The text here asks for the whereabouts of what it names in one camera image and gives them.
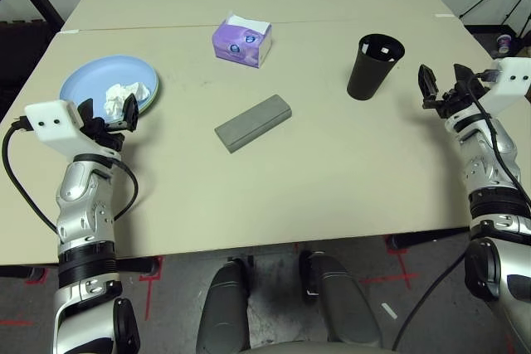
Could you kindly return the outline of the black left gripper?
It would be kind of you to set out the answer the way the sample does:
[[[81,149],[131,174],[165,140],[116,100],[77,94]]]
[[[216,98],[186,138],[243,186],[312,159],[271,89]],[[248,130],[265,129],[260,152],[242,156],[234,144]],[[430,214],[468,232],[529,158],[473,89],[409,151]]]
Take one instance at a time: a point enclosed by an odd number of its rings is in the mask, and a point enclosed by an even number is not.
[[[83,122],[80,131],[100,146],[120,152],[124,143],[122,133],[110,133],[106,130],[105,121],[101,117],[94,118],[93,99],[89,98],[78,105],[78,113]],[[134,94],[130,94],[123,105],[124,128],[133,132],[137,128],[139,106]]]

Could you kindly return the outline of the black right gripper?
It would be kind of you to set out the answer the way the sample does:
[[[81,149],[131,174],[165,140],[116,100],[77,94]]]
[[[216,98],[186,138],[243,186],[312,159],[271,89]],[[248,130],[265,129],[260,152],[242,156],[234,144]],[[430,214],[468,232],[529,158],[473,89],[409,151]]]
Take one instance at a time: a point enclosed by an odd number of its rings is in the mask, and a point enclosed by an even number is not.
[[[438,88],[436,77],[431,68],[420,65],[417,82],[422,94],[422,108],[434,109],[441,119],[448,119],[453,114],[468,108],[474,103],[472,95],[480,99],[488,91],[480,82],[471,82],[475,73],[469,67],[461,64],[453,65],[456,83],[454,88],[445,92],[437,99]]]

